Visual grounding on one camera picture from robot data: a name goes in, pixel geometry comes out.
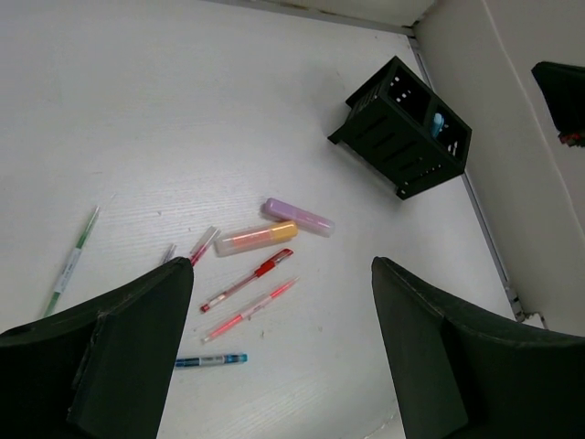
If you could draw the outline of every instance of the green pen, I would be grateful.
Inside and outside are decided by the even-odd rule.
[[[98,213],[100,212],[100,207],[96,207],[91,215],[90,221],[88,222],[87,226],[85,226],[85,230],[81,233],[80,238],[75,245],[75,248],[69,254],[69,258],[67,259],[67,263],[61,272],[61,275],[58,277],[57,282],[55,283],[55,287],[53,288],[53,295],[51,296],[51,300],[48,303],[47,309],[45,310],[45,314],[43,317],[48,317],[53,314],[55,310],[55,305],[59,300],[60,296],[65,292],[65,288],[67,288],[67,284],[69,283],[69,279],[73,275],[73,270],[75,270],[75,266],[77,265],[77,261],[80,259],[81,250],[83,249],[83,245],[85,241],[90,237],[91,230],[95,225],[96,220],[98,219]]]

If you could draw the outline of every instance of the pink pen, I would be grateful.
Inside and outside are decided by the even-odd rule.
[[[264,262],[260,267],[258,267],[256,270],[254,270],[254,272],[252,274],[246,276],[241,281],[239,281],[237,284],[234,284],[233,286],[228,288],[226,291],[222,291],[221,293],[216,295],[214,298],[212,298],[208,303],[201,306],[199,309],[201,310],[202,313],[206,313],[211,308],[213,308],[215,305],[219,304],[223,300],[225,300],[228,297],[230,297],[231,295],[235,294],[237,291],[241,290],[244,286],[246,286],[247,284],[249,284],[253,280],[258,279],[259,277],[262,277],[264,274],[266,274],[267,272],[272,270],[274,267],[276,267],[276,265],[278,265],[279,263],[281,263],[286,258],[288,258],[292,255],[293,255],[293,251],[290,249],[280,250],[278,253],[276,253],[274,256],[272,256],[268,261]]]
[[[255,313],[257,313],[262,308],[264,308],[267,304],[269,304],[272,300],[274,300],[276,297],[278,297],[279,295],[284,293],[286,290],[291,288],[294,284],[296,284],[296,282],[298,280],[299,280],[299,278],[296,277],[296,278],[292,279],[291,281],[287,282],[286,284],[282,284],[276,290],[274,290],[272,293],[265,295],[258,302],[255,302],[253,305],[244,309],[243,311],[241,311],[236,316],[232,317],[227,322],[222,323],[216,329],[209,332],[209,334],[207,334],[207,336],[205,338],[203,338],[201,341],[203,343],[207,343],[208,341],[211,341],[214,338],[219,337],[222,334],[225,334],[230,329],[232,329],[235,325],[244,321],[244,319],[252,317]]]
[[[192,266],[195,266],[197,261],[201,259],[207,249],[211,247],[211,244],[213,244],[213,241],[217,238],[220,232],[221,230],[213,226],[207,229],[207,231],[203,234],[201,239],[197,242],[197,244],[195,244],[195,247],[191,251],[191,256],[189,256],[189,259],[191,260]]]
[[[294,221],[301,229],[307,229],[326,237],[331,236],[335,230],[335,223],[331,220],[296,208],[276,198],[266,200],[264,212],[281,220]]]

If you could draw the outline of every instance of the pen holder compartment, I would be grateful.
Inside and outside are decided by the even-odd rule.
[[[361,155],[396,185],[399,198],[464,172],[471,128],[398,57],[346,103],[346,122],[329,140]]]

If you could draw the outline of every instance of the white wall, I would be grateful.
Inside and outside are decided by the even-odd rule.
[[[411,26],[435,0],[268,0],[299,5],[340,16],[351,16],[397,26]]]
[[[473,128],[468,170],[512,285],[585,335],[585,150],[557,139],[530,70],[585,65],[581,0],[444,0],[416,29],[438,93]]]

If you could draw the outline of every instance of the white table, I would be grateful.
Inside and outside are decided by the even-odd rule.
[[[274,248],[207,255],[181,354],[245,351],[242,366],[178,371],[160,438],[344,438],[396,411],[370,288],[375,256],[512,316],[460,179],[407,202],[326,135],[344,100],[405,37],[234,6],[0,6],[0,330],[34,320],[94,205],[98,224],[58,310],[187,254],[213,224],[265,222],[266,197],[336,222],[302,233],[278,271],[214,313],[197,308]],[[210,327],[298,274],[228,335]]]

